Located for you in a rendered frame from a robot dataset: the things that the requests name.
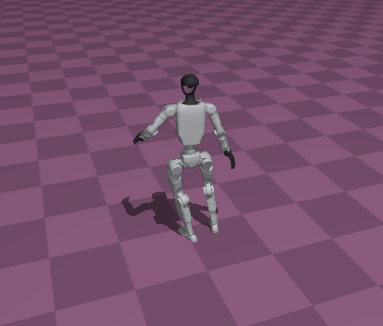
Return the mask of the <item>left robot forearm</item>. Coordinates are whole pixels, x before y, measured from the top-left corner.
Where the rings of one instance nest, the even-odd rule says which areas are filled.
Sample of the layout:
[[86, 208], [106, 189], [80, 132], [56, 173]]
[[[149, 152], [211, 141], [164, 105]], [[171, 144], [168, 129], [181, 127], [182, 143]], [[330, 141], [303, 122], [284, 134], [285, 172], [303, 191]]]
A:
[[[152, 125], [152, 124], [151, 124]], [[146, 141], [148, 138], [150, 138], [151, 136], [146, 132], [148, 130], [148, 128], [151, 126], [149, 125], [148, 127], [146, 127], [146, 129], [141, 133], [141, 135], [139, 136], [139, 138], [142, 138], [144, 141]]]

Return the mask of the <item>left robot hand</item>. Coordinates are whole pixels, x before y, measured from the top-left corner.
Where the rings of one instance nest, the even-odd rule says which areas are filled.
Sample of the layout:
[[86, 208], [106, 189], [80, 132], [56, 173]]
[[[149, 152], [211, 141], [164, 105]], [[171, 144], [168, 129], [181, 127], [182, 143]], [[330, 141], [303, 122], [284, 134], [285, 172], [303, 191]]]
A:
[[[142, 133], [142, 132], [141, 132]], [[134, 140], [133, 140], [133, 143], [136, 145], [136, 143], [135, 143], [135, 141], [138, 143], [138, 141], [144, 141], [142, 138], [139, 138], [139, 136], [141, 135], [141, 133], [138, 133], [137, 135], [136, 135], [136, 138], [134, 138]]]

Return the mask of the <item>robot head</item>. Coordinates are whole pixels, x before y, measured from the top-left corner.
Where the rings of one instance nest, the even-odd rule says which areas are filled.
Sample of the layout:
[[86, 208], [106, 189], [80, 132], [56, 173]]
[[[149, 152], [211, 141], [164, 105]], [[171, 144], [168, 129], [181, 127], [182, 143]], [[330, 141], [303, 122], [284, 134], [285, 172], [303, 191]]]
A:
[[[195, 97], [194, 97], [194, 92], [195, 92], [196, 87], [198, 85], [199, 85], [198, 78], [193, 74], [187, 74], [181, 78], [181, 88], [182, 88], [183, 93], [185, 94], [185, 101], [182, 102], [183, 104], [185, 104], [185, 105], [199, 105], [198, 104], [199, 102], [196, 101]], [[193, 88], [193, 86], [194, 86], [194, 89], [191, 93], [188, 94], [184, 91], [183, 86], [187, 86], [188, 88]]]

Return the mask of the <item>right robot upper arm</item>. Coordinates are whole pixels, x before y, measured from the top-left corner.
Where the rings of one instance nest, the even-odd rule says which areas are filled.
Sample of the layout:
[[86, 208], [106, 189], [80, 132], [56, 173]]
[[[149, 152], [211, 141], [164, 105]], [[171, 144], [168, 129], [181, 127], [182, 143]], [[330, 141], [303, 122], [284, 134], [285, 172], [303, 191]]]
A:
[[212, 103], [204, 103], [206, 106], [206, 113], [209, 114], [212, 125], [214, 126], [213, 133], [216, 137], [219, 137], [224, 134], [224, 131], [221, 127], [221, 120], [219, 114], [217, 113], [217, 108]]

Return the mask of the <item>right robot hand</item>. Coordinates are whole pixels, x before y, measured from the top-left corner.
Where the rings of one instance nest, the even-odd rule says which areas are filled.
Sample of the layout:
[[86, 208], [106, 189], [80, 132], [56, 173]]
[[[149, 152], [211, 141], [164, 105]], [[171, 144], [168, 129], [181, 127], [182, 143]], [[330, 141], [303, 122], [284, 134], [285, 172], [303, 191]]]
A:
[[230, 164], [232, 164], [231, 169], [233, 169], [235, 167], [235, 159], [234, 159], [234, 156], [232, 155], [232, 151], [230, 150], [230, 152], [229, 152], [229, 151], [225, 150], [223, 153], [225, 154], [225, 156], [229, 157], [229, 159], [231, 161]]

